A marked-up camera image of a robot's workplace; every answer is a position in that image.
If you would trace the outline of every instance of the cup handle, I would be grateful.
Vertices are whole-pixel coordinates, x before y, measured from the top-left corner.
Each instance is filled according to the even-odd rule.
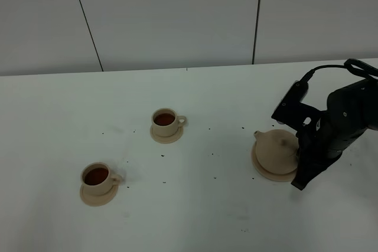
[[[186,116],[179,115],[179,116],[177,116],[177,120],[178,120],[178,127],[182,127],[185,124],[187,124],[187,118],[186,118]]]
[[[110,178],[113,179],[113,185],[119,185],[123,180],[122,176],[119,174],[112,174]]]

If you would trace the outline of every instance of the brown liquid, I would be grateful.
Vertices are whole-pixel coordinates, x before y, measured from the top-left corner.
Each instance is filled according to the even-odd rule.
[[[169,125],[173,121],[175,121],[175,117],[169,113],[160,114],[154,119],[154,122],[160,126]]]
[[[95,168],[92,169],[88,174],[85,176],[84,183],[88,185],[97,185],[102,183],[108,175],[108,171],[106,168]]]

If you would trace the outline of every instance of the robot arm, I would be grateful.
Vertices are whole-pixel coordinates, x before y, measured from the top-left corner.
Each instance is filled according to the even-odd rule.
[[[337,161],[366,129],[378,130],[378,82],[370,76],[376,76],[378,70],[351,59],[344,66],[342,68],[366,79],[331,93],[326,111],[301,103],[308,90],[307,82],[315,72],[311,70],[293,84],[272,115],[273,119],[297,131],[298,169],[292,185],[300,190]],[[308,117],[311,122],[303,124]]]

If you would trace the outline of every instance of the white table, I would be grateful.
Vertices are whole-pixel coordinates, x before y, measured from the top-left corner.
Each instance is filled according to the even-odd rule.
[[[271,114],[291,84],[343,62],[0,78],[0,251],[377,251],[377,132],[302,192],[250,158],[254,131],[289,129]],[[304,103],[357,80],[320,70]],[[160,107],[188,117],[170,145],[149,135]],[[93,208],[79,176],[96,161],[126,184]]]

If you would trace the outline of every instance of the ceramic cup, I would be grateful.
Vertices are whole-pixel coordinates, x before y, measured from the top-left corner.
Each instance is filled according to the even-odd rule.
[[[102,175],[104,174],[105,171],[101,169],[107,170],[107,176],[105,180],[103,180],[101,183],[98,183],[96,185],[89,185],[85,183],[85,180],[89,173],[92,172],[91,174],[94,174],[93,172],[94,169],[97,169],[98,171],[100,171]],[[96,178],[98,179],[100,177],[101,176],[98,175],[97,177],[95,176],[92,179],[95,181]],[[105,163],[95,162],[95,163],[90,164],[86,168],[84,168],[81,174],[81,180],[82,180],[82,186],[83,186],[83,190],[85,194],[91,195],[91,196],[101,196],[109,192],[114,185],[119,185],[122,182],[122,177],[118,174],[113,174],[112,170]]]
[[[170,114],[174,116],[174,120],[172,123],[168,125],[158,125],[155,123],[155,119],[161,114]],[[183,127],[186,122],[187,118],[182,115],[177,115],[177,113],[172,109],[158,109],[151,117],[152,120],[152,130],[155,135],[160,137],[170,137],[175,134],[179,127]]]

